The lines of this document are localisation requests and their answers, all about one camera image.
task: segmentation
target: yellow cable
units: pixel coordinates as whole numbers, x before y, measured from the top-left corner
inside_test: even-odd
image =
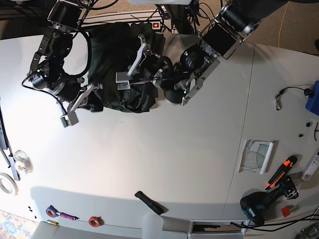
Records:
[[[290,1],[289,1],[288,4],[287,4],[286,10],[285,10],[285,13],[284,13],[284,16],[283,16],[283,20],[282,20],[282,22],[281,22],[281,26],[280,26],[280,30],[279,30],[279,34],[278,34],[278,47],[280,47],[280,35],[281,35],[281,31],[282,31],[282,29],[283,29],[284,20],[285,20],[285,16],[286,16],[286,13],[287,13],[289,4],[290,4]]]

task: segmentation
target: dark green cloth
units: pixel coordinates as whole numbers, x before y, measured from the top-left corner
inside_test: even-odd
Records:
[[[115,82],[116,72],[128,71],[141,46],[138,34],[143,34],[152,50],[161,54],[164,37],[156,34],[151,24],[117,22],[96,27],[90,31],[92,41],[92,64],[89,82],[102,83],[103,89],[95,94],[104,107],[122,112],[148,112],[155,104],[157,89],[152,83],[133,85],[129,90],[119,91]]]

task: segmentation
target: red small object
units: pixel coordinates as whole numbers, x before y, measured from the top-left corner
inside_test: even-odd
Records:
[[[282,208],[281,212],[284,215],[284,218],[290,215],[290,211],[289,211],[288,206],[285,206],[284,208]]]
[[[98,217],[90,217],[89,224],[95,228],[100,225],[100,218]]]

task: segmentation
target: orange box cutter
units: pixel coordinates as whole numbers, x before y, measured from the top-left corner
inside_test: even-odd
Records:
[[[289,172],[289,170],[293,167],[293,165],[298,161],[296,156],[290,156],[275,172],[269,182],[266,184],[265,190],[269,190],[274,188],[280,179]]]

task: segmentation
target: red tape roll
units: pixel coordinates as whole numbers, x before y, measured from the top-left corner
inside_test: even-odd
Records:
[[[89,224],[95,228],[100,225],[100,218],[98,217],[90,217]]]

